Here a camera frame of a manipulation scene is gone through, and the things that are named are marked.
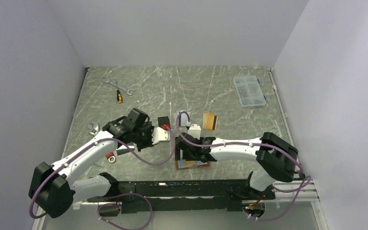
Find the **brown leather card holder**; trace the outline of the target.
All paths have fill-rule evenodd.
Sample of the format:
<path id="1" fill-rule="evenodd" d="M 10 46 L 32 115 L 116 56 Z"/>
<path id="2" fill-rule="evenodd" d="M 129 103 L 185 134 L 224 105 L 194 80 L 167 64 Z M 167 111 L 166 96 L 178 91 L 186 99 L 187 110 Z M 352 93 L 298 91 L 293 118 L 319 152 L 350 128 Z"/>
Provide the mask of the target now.
<path id="1" fill-rule="evenodd" d="M 209 167 L 210 162 L 201 162 L 201 161 L 187 161 L 183 159 L 183 151 L 176 150 L 175 151 L 175 168 L 176 170 L 185 170 L 185 169 L 195 169 L 195 168 L 203 168 Z"/>

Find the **orange credit card stack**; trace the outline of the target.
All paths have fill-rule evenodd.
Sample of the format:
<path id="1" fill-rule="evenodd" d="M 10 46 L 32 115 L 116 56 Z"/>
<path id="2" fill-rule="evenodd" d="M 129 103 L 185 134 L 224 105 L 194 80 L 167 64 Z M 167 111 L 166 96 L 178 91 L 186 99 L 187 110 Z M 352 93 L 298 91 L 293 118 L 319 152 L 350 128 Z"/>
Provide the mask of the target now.
<path id="1" fill-rule="evenodd" d="M 213 113 L 203 113 L 202 128 L 209 131 L 215 131 L 217 129 L 218 116 Z"/>

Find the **silver striped credit card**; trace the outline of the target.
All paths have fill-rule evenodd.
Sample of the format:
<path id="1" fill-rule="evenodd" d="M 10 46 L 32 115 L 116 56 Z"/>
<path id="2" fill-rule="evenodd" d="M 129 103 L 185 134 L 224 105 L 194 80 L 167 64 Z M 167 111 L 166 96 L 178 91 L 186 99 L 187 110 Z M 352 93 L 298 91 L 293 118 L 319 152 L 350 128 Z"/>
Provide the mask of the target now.
<path id="1" fill-rule="evenodd" d="M 183 110 L 179 110 L 173 114 L 173 117 L 174 117 L 174 121 L 178 119 L 177 125 L 179 127 L 188 127 L 191 124 L 191 121 L 190 121 L 191 112 L 189 111 L 184 113 Z"/>

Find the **black card with chip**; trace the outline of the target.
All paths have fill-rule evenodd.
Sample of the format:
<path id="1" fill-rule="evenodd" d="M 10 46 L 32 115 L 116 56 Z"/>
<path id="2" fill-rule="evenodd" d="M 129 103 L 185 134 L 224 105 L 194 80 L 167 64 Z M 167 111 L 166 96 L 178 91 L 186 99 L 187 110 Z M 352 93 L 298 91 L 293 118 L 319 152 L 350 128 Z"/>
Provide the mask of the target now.
<path id="1" fill-rule="evenodd" d="M 161 116 L 157 118 L 158 121 L 158 126 L 165 128 L 165 127 L 170 127 L 171 123 L 170 123 L 170 119 L 168 116 Z"/>

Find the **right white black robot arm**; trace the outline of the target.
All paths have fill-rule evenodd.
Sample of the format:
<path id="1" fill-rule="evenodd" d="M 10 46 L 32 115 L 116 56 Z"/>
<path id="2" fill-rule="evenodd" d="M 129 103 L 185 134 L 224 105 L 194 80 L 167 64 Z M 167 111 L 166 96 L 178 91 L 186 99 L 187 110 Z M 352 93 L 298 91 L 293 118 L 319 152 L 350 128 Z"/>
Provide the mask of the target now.
<path id="1" fill-rule="evenodd" d="M 201 162 L 225 160 L 253 161 L 259 168 L 248 176 L 245 193 L 258 198 L 273 183 L 290 183 L 298 165 L 298 150 L 274 133 L 245 140 L 227 140 L 216 137 L 195 138 L 188 133 L 175 138 L 175 147 L 183 152 L 183 159 Z"/>

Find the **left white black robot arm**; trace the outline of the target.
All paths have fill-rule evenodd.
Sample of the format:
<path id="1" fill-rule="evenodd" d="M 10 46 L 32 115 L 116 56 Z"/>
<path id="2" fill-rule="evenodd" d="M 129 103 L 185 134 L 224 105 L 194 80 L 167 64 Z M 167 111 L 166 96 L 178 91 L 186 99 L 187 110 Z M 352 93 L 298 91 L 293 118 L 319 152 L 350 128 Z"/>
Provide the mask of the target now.
<path id="1" fill-rule="evenodd" d="M 34 205 L 42 208 L 52 218 L 64 214 L 74 203 L 93 197 L 113 201 L 119 192 L 119 182 L 109 173 L 79 180 L 78 177 L 100 158 L 128 143 L 138 149 L 152 146 L 153 125 L 149 116 L 134 108 L 127 116 L 107 123 L 98 134 L 77 151 L 57 162 L 42 162 L 36 166 L 29 189 L 31 204 L 29 214 L 34 214 Z"/>

